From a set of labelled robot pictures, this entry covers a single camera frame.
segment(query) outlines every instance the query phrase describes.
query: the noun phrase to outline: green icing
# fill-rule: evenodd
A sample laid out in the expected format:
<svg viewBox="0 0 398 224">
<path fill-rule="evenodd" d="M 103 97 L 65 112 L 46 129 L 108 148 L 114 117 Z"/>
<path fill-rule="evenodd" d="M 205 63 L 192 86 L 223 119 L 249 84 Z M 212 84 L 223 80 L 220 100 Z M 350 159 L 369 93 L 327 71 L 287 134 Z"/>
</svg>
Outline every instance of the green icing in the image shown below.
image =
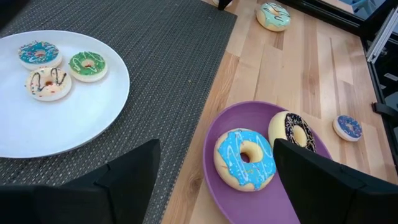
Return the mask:
<svg viewBox="0 0 398 224">
<path fill-rule="evenodd" d="M 290 15 L 282 6 L 275 3 L 265 3 L 261 6 L 261 11 L 266 15 L 266 26 L 273 24 L 276 27 L 285 27 L 290 24 Z"/>
<path fill-rule="evenodd" d="M 104 70 L 105 59 L 93 52 L 80 52 L 70 59 L 69 66 L 80 75 L 96 75 Z"/>
</svg>

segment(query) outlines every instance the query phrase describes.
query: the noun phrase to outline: toy donut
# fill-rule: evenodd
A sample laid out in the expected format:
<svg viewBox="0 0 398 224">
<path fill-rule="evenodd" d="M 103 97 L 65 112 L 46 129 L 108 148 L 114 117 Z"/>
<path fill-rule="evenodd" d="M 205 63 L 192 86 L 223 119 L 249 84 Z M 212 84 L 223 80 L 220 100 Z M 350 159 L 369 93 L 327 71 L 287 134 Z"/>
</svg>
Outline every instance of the toy donut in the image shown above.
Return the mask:
<svg viewBox="0 0 398 224">
<path fill-rule="evenodd" d="M 33 41 L 23 45 L 19 48 L 18 55 L 21 64 L 29 70 L 36 70 L 40 67 L 57 67 L 62 61 L 58 48 L 44 41 Z"/>
<path fill-rule="evenodd" d="M 70 74 L 82 82 L 95 82 L 108 71 L 105 59 L 94 52 L 80 52 L 69 61 Z"/>
<path fill-rule="evenodd" d="M 271 119 L 268 126 L 268 137 L 272 148 L 274 148 L 275 139 L 281 138 L 309 151 L 317 151 L 308 124 L 301 116 L 289 111 L 279 112 Z"/>
<path fill-rule="evenodd" d="M 333 121 L 333 129 L 346 141 L 358 141 L 362 136 L 362 127 L 357 120 L 347 115 L 340 115 Z"/>
<path fill-rule="evenodd" d="M 245 153 L 249 162 L 244 162 Z M 233 129 L 224 133 L 214 150 L 217 173 L 232 188 L 240 191 L 263 189 L 273 178 L 276 165 L 268 141 L 248 129 Z"/>
<path fill-rule="evenodd" d="M 30 73 L 25 87 L 36 100 L 53 101 L 68 94 L 72 79 L 60 68 L 40 68 Z"/>
<path fill-rule="evenodd" d="M 282 6 L 275 3 L 265 3 L 256 12 L 259 23 L 274 32 L 286 30 L 290 24 L 290 14 Z"/>
</svg>

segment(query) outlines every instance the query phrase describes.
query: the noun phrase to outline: white plate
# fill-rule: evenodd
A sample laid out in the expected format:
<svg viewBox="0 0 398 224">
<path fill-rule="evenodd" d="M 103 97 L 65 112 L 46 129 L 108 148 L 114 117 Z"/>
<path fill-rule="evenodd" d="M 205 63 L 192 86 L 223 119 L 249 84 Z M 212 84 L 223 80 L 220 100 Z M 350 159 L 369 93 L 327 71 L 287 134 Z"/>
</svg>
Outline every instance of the white plate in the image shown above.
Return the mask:
<svg viewBox="0 0 398 224">
<path fill-rule="evenodd" d="M 29 71 L 17 53 L 34 40 L 56 45 L 66 72 L 70 58 L 82 51 L 101 54 L 108 72 L 94 83 L 73 78 L 72 89 L 60 100 L 35 100 L 24 87 Z M 101 134 L 127 100 L 126 65 L 111 47 L 92 37 L 58 30 L 25 32 L 0 39 L 0 49 L 0 157 L 49 156 L 81 146 Z"/>
</svg>

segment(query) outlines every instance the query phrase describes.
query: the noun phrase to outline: gray placemat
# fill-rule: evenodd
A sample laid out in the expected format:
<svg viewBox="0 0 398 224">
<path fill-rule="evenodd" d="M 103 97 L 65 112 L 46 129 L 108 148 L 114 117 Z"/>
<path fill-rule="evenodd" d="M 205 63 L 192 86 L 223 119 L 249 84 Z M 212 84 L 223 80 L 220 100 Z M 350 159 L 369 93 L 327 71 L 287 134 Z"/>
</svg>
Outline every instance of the gray placemat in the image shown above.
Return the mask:
<svg viewBox="0 0 398 224">
<path fill-rule="evenodd" d="M 160 222 L 235 20 L 200 0 L 31 0 L 1 37 L 43 29 L 90 35 L 123 58 L 131 90 L 118 119 L 87 145 L 0 159 L 0 184 L 60 185 L 157 138 L 162 157 L 145 222 Z"/>
</svg>

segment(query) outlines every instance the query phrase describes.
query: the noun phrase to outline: wooden table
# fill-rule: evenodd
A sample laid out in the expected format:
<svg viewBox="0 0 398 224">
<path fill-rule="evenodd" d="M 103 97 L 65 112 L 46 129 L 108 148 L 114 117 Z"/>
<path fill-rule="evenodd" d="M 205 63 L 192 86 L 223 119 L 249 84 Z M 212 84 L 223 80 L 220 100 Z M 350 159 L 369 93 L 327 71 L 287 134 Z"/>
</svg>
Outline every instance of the wooden table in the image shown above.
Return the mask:
<svg viewBox="0 0 398 224">
<path fill-rule="evenodd" d="M 163 223 L 227 223 L 203 179 L 202 148 L 216 115 L 232 104 L 261 100 L 301 114 L 326 144 L 334 161 L 397 183 L 382 119 L 359 37 L 286 7 L 291 25 L 281 33 L 264 29 L 255 9 L 263 1 L 234 0 L 236 14 L 220 68 L 203 109 Z M 328 0 L 337 7 L 338 0 Z M 331 122 L 339 114 L 358 119 L 363 137 L 341 140 Z"/>
</svg>

